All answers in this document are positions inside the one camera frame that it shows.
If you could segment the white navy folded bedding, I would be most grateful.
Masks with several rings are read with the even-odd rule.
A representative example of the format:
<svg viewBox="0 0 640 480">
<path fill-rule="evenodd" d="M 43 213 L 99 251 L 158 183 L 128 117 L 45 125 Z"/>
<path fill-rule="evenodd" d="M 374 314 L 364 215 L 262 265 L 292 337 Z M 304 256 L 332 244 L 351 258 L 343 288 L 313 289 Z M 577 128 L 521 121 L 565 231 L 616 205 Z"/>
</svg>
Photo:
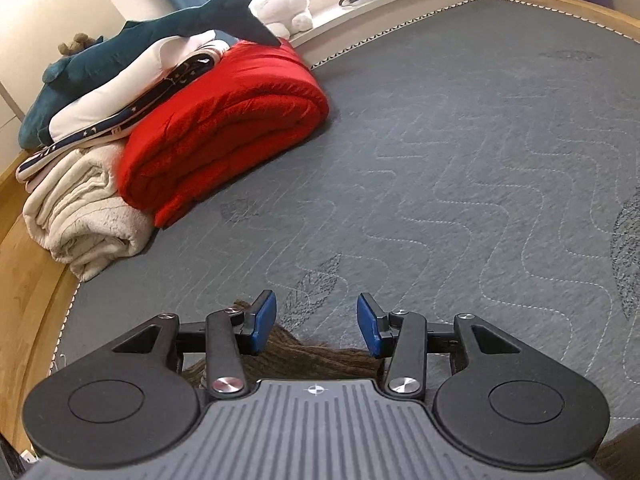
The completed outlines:
<svg viewBox="0 0 640 480">
<path fill-rule="evenodd" d="M 228 50 L 213 32 L 158 40 L 113 79 L 57 110 L 46 121 L 52 143 L 17 167 L 16 180 L 34 188 L 44 168 L 75 148 L 128 136 L 145 115 L 214 68 Z"/>
</svg>

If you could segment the red folded quilt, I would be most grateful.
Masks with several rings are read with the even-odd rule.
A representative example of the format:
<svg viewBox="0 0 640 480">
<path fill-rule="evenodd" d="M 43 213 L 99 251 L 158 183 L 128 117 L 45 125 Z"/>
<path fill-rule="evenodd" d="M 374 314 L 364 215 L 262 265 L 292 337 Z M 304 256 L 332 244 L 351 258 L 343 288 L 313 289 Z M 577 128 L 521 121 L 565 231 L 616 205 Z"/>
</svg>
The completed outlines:
<svg viewBox="0 0 640 480">
<path fill-rule="evenodd" d="M 168 228 L 218 188 L 306 140 L 329 101 L 288 42 L 241 41 L 131 131 L 117 189 Z"/>
</svg>

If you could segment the cream folded blanket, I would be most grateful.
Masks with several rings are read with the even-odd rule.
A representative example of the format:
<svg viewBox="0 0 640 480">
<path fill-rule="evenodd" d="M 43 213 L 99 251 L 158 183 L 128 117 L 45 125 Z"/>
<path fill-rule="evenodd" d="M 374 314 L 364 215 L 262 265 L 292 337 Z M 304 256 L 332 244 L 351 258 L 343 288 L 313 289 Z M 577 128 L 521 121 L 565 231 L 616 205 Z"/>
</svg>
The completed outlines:
<svg viewBox="0 0 640 480">
<path fill-rule="evenodd" d="M 29 236 L 55 261 L 67 264 L 78 281 L 142 252 L 154 231 L 152 217 L 118 194 L 116 167 L 124 149 L 120 140 L 71 151 L 24 203 Z"/>
</svg>

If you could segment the white plush toy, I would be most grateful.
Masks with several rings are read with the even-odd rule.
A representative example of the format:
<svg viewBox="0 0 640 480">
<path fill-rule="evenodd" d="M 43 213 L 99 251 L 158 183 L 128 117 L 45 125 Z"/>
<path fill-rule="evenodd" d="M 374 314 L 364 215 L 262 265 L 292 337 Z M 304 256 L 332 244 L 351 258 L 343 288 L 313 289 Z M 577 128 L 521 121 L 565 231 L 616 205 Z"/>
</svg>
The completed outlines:
<svg viewBox="0 0 640 480">
<path fill-rule="evenodd" d="M 274 36 L 285 40 L 314 27 L 309 0 L 253 0 L 250 10 Z"/>
</svg>

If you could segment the brown corduroy pants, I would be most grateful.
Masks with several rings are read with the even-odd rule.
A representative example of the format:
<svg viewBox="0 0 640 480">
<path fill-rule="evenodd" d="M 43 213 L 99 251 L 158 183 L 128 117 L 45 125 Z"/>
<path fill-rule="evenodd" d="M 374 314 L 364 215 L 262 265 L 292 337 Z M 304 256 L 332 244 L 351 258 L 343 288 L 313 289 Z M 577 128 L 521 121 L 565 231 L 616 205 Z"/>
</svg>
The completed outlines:
<svg viewBox="0 0 640 480">
<path fill-rule="evenodd" d="M 183 364 L 185 353 L 204 353 L 204 333 L 188 334 L 188 324 L 181 324 L 176 338 L 180 372 L 193 387 L 206 386 L 205 359 L 195 364 Z M 448 324 L 427 325 L 428 353 L 455 354 L 461 351 L 458 336 Z M 241 356 L 247 381 L 255 385 L 259 379 L 318 380 L 373 379 L 383 385 L 386 365 L 366 350 L 337 349 L 326 344 L 303 344 L 286 328 L 273 325 L 265 349 L 258 356 Z"/>
</svg>

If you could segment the teal shark plush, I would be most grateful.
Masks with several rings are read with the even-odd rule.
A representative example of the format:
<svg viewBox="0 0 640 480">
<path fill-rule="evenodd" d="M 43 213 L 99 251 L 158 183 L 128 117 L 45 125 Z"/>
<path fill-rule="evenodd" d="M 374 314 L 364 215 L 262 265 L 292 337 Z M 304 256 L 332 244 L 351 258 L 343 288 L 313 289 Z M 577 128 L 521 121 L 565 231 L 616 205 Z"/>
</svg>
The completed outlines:
<svg viewBox="0 0 640 480">
<path fill-rule="evenodd" d="M 116 77 L 158 40 L 190 38 L 204 32 L 224 32 L 239 40 L 277 47 L 280 40 L 250 10 L 252 0 L 208 0 L 155 20 L 128 21 L 109 40 L 77 54 L 59 58 L 42 74 L 42 88 L 18 130 L 25 151 L 50 145 L 52 117 L 71 102 Z"/>
</svg>

